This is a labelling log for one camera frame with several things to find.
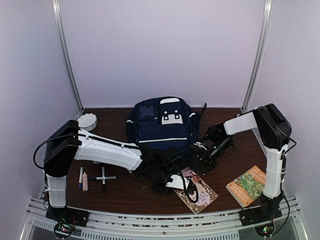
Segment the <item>pink illustrated paperback book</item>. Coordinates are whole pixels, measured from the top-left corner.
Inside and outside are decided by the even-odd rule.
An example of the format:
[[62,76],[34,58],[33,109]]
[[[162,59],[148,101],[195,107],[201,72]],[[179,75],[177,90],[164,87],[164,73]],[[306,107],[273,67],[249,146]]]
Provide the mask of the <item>pink illustrated paperback book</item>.
[[174,188],[173,190],[182,202],[197,215],[217,200],[219,195],[189,167],[181,172],[189,180],[187,193],[183,189]]

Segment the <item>navy blue student backpack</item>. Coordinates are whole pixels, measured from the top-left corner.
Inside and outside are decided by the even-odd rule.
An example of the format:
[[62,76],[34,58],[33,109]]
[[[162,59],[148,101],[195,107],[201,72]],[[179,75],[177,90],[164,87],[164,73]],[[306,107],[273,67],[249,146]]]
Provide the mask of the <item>navy blue student backpack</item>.
[[150,98],[137,103],[126,120],[130,143],[157,150],[177,148],[185,162],[191,146],[198,140],[203,111],[193,111],[184,99],[176,96]]

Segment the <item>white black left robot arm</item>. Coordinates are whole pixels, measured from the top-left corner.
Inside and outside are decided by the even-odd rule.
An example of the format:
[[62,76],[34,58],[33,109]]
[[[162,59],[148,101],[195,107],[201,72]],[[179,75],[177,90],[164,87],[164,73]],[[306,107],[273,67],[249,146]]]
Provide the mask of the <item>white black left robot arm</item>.
[[185,190],[190,184],[182,176],[181,157],[174,147],[159,150],[105,138],[81,129],[76,120],[67,121],[44,143],[43,171],[49,196],[46,217],[63,225],[85,227],[89,217],[85,210],[67,207],[67,174],[74,160],[94,161],[145,174],[158,190]]

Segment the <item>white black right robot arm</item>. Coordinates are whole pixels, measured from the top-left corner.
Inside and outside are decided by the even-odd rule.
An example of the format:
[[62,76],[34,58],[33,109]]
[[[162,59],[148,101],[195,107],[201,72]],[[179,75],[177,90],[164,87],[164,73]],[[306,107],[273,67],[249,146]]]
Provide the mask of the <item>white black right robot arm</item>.
[[214,169],[217,158],[231,145],[233,136],[253,129],[258,129],[266,150],[266,185],[260,198],[260,206],[240,211],[243,226],[282,216],[280,202],[285,198],[283,183],[289,143],[292,142],[292,127],[280,110],[270,103],[210,126],[204,139],[212,141],[212,146],[200,145],[190,164],[190,168],[196,173]]

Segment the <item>orange green treehouse book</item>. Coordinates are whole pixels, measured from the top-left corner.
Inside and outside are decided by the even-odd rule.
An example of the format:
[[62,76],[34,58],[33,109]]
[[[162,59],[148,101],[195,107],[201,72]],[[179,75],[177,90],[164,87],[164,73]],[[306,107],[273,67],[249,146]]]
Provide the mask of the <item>orange green treehouse book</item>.
[[264,192],[266,174],[258,166],[253,166],[226,185],[226,189],[240,204],[248,207]]

